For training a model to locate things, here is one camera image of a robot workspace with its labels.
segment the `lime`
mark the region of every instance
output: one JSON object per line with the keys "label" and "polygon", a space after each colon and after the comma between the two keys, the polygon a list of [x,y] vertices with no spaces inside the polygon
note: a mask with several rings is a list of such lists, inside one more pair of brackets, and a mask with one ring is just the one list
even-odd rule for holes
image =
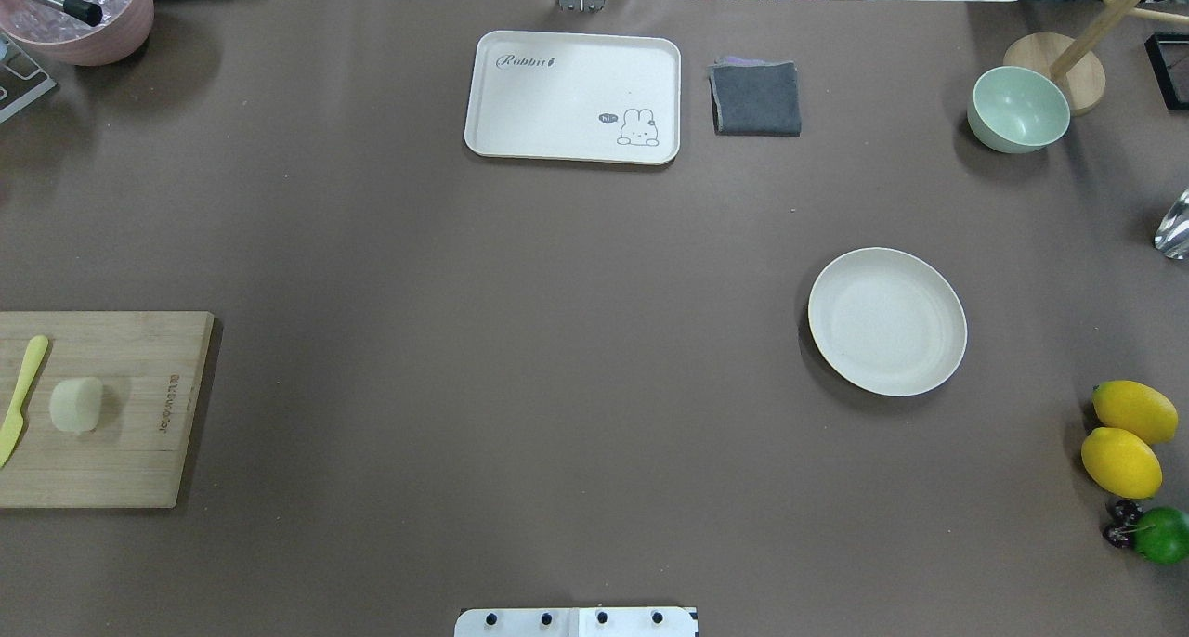
{"label": "lime", "polygon": [[1171,565],[1189,556],[1189,515],[1156,507],[1135,524],[1135,550],[1147,560]]}
{"label": "lime", "polygon": [[1172,440],[1177,409],[1151,386],[1118,379],[1094,387],[1094,412],[1103,425],[1130,430],[1147,443]]}
{"label": "lime", "polygon": [[1092,430],[1082,442],[1082,465],[1099,486],[1120,498],[1151,498],[1164,480],[1152,448],[1121,428]]}

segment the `wooden pole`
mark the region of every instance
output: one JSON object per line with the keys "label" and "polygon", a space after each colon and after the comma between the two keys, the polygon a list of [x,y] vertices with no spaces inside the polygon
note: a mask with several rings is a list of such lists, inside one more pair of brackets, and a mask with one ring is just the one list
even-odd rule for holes
{"label": "wooden pole", "polygon": [[[1114,0],[1101,0],[1101,1],[1112,2]],[[1133,15],[1133,18],[1156,19],[1157,23],[1189,25],[1189,18],[1187,18],[1185,15],[1177,15],[1175,14],[1175,12],[1146,11],[1143,10],[1143,7],[1135,7],[1134,11],[1127,12],[1127,15]]]}
{"label": "wooden pole", "polygon": [[1090,25],[1082,32],[1082,36],[1076,37],[1072,45],[1065,49],[1065,52],[1061,57],[1057,57],[1056,62],[1052,62],[1052,67],[1049,69],[1049,77],[1057,80],[1065,77],[1065,74],[1074,68],[1075,63],[1082,61],[1086,53],[1094,49],[1103,36],[1107,36],[1119,20],[1124,19],[1135,4],[1144,0],[1113,0],[1107,4],[1106,10],[1100,12],[1097,18],[1090,23]]}

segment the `bunny illustration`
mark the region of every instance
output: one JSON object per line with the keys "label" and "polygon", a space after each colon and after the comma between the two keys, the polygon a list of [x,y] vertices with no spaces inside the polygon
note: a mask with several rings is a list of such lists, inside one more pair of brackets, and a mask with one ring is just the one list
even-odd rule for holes
{"label": "bunny illustration", "polygon": [[652,109],[628,109],[623,113],[623,128],[619,130],[619,145],[660,145],[656,132],[656,120]]}

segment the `yellow lemon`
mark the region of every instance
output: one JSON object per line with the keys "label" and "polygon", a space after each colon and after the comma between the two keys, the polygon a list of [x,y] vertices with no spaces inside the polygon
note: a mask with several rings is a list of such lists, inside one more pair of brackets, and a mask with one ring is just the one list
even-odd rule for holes
{"label": "yellow lemon", "polygon": [[1118,379],[1094,387],[1094,412],[1103,425],[1130,430],[1147,443],[1172,440],[1177,409],[1159,391]]}
{"label": "yellow lemon", "polygon": [[1121,428],[1096,428],[1082,442],[1082,465],[1102,488],[1120,498],[1151,498],[1164,477],[1156,454]]}

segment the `green bowl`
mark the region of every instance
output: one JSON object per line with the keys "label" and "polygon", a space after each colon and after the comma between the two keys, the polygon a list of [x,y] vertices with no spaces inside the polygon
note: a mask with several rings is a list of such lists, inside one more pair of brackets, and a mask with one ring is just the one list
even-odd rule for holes
{"label": "green bowl", "polygon": [[974,83],[967,120],[983,145],[1024,154],[1065,134],[1069,101],[1052,80],[1036,70],[1000,65]]}

